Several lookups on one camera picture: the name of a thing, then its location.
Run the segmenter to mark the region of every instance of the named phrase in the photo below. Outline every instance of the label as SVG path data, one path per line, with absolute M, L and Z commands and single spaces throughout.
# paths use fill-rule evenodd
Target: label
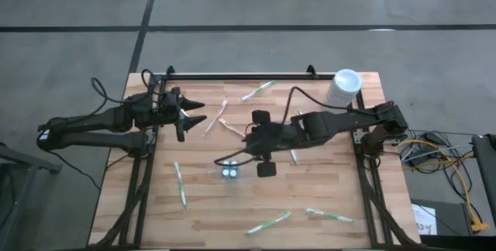
M 437 235 L 436 210 L 420 205 L 412 205 L 419 235 Z

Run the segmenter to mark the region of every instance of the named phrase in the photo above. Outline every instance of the white container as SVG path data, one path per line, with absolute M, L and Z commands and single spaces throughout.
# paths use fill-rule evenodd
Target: white container
M 325 98 L 327 105 L 347 107 L 362 88 L 362 78 L 354 70 L 342 69 L 336 73 Z M 344 109 L 324 108 L 327 112 L 344 113 Z

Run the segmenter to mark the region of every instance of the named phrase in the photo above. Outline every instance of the wooden tabletop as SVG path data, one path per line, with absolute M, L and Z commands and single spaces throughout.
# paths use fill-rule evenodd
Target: wooden tabletop
M 384 102 L 378 73 L 361 73 L 361 76 L 365 105 L 370 107 Z M 208 118 L 186 134 L 185 143 L 176 140 L 172 125 L 160 128 L 142 248 L 324 249 L 370 246 L 349 133 L 338 134 L 324 146 L 296 150 L 298 165 L 293 163 L 289 152 L 273 153 L 273 160 L 277 163 L 276 177 L 258 178 L 255 163 L 240 167 L 237 180 L 220 177 L 220 168 L 212 161 L 244 147 L 241 137 L 219 122 L 207 136 L 203 136 L 224 99 L 228 104 L 221 117 L 244 131 L 251 122 L 251 112 L 256 109 L 269 111 L 274 121 L 281 120 L 291 87 L 299 86 L 323 101 L 330 84 L 330 81 L 277 81 L 251 100 L 239 101 L 265 82 L 167 82 L 168 89 L 179 86 L 188 99 L 205 103 L 204 108 L 191 111 L 190 115 L 207 115 Z M 145 88 L 140 76 L 131 74 L 126 96 L 143 91 Z M 311 112 L 321 111 L 321 108 L 295 92 L 289 115 L 295 115 L 298 110 Z M 112 150 L 109 163 L 123 154 L 121 150 Z M 248 158 L 247 154 L 241 154 L 233 159 L 240 162 Z M 181 204 L 174 162 L 179 163 L 188 209 Z M 132 165 L 132 159 L 128 158 L 106 172 L 90 243 L 101 239 L 124 209 Z M 379 172 L 388 210 L 408 235 L 420 242 L 398 157 L 384 155 Z M 308 215 L 306 208 L 344 215 L 355 222 Z M 288 219 L 251 236 L 246 235 L 249 229 L 286 211 L 291 212 Z M 378 219 L 378 214 L 375 213 L 374 217 Z M 133 237 L 135 220 L 131 221 L 129 238 Z

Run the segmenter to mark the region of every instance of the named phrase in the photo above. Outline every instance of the gray floor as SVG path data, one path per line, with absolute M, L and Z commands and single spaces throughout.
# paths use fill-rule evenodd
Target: gray floor
M 156 0 L 150 25 L 495 23 L 495 0 Z M 0 0 L 0 26 L 131 26 L 146 0 Z M 91 111 L 101 99 L 90 77 L 122 95 L 137 33 L 0 33 L 0 141 L 36 148 L 36 127 Z M 414 129 L 495 132 L 496 31 L 330 33 L 149 33 L 139 70 L 180 72 L 376 70 L 386 98 Z M 452 136 L 454 143 L 470 137 Z M 101 182 L 108 150 L 60 151 Z M 496 235 L 475 161 L 471 199 Z M 413 198 L 459 203 L 445 177 L 406 174 Z M 19 233 L 20 249 L 85 244 L 98 192 L 64 167 L 40 174 Z

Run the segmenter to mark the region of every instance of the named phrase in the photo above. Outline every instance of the toothbrush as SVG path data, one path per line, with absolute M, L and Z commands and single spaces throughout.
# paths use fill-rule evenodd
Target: toothbrush
M 318 211 L 316 209 L 311 209 L 311 208 L 307 208 L 307 213 L 317 214 L 317 215 L 323 215 L 325 217 L 333 218 L 333 219 L 340 220 L 340 221 L 343 221 L 343 222 L 348 222 L 348 223 L 353 223 L 354 222 L 353 219 L 347 218 L 345 216 L 334 215 L 334 214 L 330 214 L 330 213 L 323 212 L 323 211 Z
M 241 97 L 241 101 L 248 101 L 248 100 L 250 100 L 253 96 L 255 96 L 255 94 L 259 93 L 260 91 L 262 91 L 265 88 L 270 87 L 271 85 L 273 85 L 275 83 L 276 83 L 276 81 L 269 81 L 269 82 L 267 82 L 265 84 L 262 84 L 259 88 L 255 89 L 250 94 Z
M 177 182 L 179 183 L 179 194 L 181 195 L 181 202 L 183 203 L 184 208 L 188 208 L 188 204 L 186 203 L 186 196 L 184 195 L 184 187 L 183 187 L 183 178 L 181 177 L 181 173 L 179 172 L 179 164 L 174 162 L 174 169 L 177 174 Z
M 205 134 L 203 134 L 203 136 L 207 136 L 208 131 L 210 131 L 210 128 L 212 126 L 214 126 L 215 121 L 217 121 L 217 119 L 219 118 L 219 116 L 224 112 L 224 109 L 226 109 L 226 106 L 227 106 L 227 100 L 224 100 L 222 102 L 222 105 L 221 105 L 220 109 L 219 109 L 219 112 L 215 116 L 214 120 L 212 120 L 212 122 L 210 122 L 210 124 L 208 125 L 207 130 L 205 131 Z
M 259 226 L 255 227 L 255 228 L 251 229 L 246 234 L 247 235 L 254 234 L 255 232 L 260 231 L 261 229 L 265 229 L 266 227 L 269 227 L 269 226 L 272 226 L 272 225 L 274 225 L 274 224 L 276 224 L 278 222 L 281 222 L 282 220 L 288 218 L 289 215 L 291 215 L 291 211 L 286 211 L 286 213 L 284 213 L 281 217 L 279 217 L 279 218 L 277 218 L 275 220 L 270 220 L 269 222 L 265 222 L 262 225 L 259 225 Z
M 296 151 L 290 150 L 291 158 L 293 159 L 294 165 L 298 165 L 298 157 L 296 156 Z
M 245 134 L 243 134 L 241 131 L 239 131 L 238 129 L 234 128 L 234 126 L 230 125 L 229 123 L 227 123 L 226 120 L 224 119 L 219 119 L 219 121 L 229 130 L 233 131 L 233 132 L 236 132 L 238 135 L 242 136 L 243 138 L 245 137 Z
M 291 158 L 293 159 L 294 165 L 298 165 L 298 157 L 296 156 L 296 151 L 290 150 Z
M 181 109 L 181 112 L 182 112 L 182 114 L 183 114 L 184 116 L 189 117 L 189 114 L 187 114 L 187 113 L 184 111 L 184 109 Z

